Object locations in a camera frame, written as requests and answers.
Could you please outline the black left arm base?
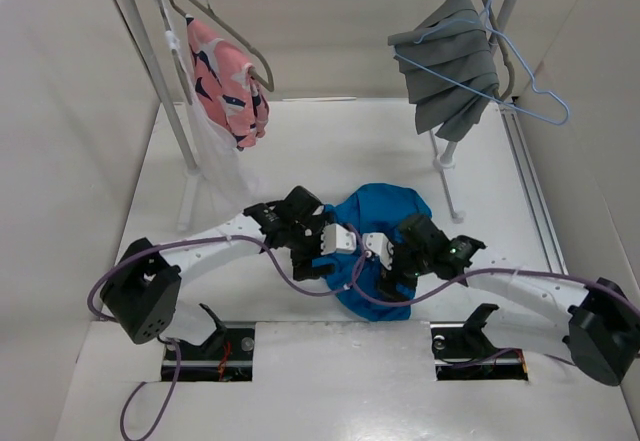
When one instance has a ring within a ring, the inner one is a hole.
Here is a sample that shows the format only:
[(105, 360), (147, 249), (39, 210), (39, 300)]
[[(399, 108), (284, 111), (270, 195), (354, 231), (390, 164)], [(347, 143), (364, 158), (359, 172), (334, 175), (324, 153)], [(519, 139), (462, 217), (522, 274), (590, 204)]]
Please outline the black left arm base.
[(170, 381), (175, 374), (185, 382), (248, 382), (252, 380), (255, 324), (225, 324), (204, 303), (195, 311), (199, 315), (196, 327), (209, 337), (194, 345), (179, 339), (181, 361), (177, 351), (166, 345), (160, 376)]

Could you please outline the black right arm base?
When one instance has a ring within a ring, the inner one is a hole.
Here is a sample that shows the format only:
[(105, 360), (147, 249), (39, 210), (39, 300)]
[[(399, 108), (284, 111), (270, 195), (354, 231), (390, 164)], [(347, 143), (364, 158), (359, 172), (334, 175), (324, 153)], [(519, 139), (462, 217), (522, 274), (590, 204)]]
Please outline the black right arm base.
[(430, 325), (438, 381), (528, 380), (523, 352), (496, 348), (482, 331), (497, 310), (497, 305), (484, 303), (465, 321)]

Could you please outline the blue t shirt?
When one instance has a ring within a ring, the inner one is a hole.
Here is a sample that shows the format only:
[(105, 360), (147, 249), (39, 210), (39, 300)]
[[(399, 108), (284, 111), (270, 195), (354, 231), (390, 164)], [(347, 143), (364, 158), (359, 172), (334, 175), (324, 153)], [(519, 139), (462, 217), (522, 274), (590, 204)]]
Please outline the blue t shirt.
[[(352, 225), (360, 234), (381, 232), (394, 243), (401, 243), (397, 226), (413, 214), (431, 216), (429, 206), (410, 188), (385, 183), (370, 183), (358, 188), (338, 205), (327, 204), (324, 211), (341, 225)], [(314, 267), (331, 266), (333, 272), (324, 277), (327, 287), (336, 290), (351, 281), (356, 254), (331, 254), (312, 261)], [(411, 316), (411, 308), (386, 307), (374, 304), (354, 290), (337, 295), (342, 305), (353, 314), (371, 322), (404, 321)]]

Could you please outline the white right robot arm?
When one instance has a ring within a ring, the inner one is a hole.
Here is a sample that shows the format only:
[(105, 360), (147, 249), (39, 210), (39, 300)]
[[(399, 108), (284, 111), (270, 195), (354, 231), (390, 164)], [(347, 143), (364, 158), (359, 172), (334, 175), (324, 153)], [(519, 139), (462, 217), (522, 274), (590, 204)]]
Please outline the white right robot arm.
[(435, 323), (436, 358), (461, 367), (514, 348), (572, 364), (601, 384), (621, 384), (639, 353), (639, 310), (615, 282), (517, 267), (480, 240), (448, 237), (423, 214), (409, 216), (398, 230), (397, 241), (364, 237), (381, 263), (376, 290), (383, 300), (406, 302), (403, 291), (428, 274), (497, 298), (462, 321)]

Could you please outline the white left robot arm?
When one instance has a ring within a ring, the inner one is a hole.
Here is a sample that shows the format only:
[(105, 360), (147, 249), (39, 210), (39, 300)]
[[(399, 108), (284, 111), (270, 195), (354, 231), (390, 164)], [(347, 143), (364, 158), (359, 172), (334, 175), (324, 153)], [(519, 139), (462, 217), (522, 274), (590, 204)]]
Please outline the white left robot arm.
[(222, 323), (205, 305), (179, 299), (182, 287), (240, 258), (286, 248), (297, 280), (316, 278), (312, 266), (335, 217), (307, 189), (258, 203), (223, 224), (184, 241), (154, 245), (140, 238), (107, 274), (100, 298), (136, 345), (162, 336), (188, 343), (201, 357), (222, 348)]

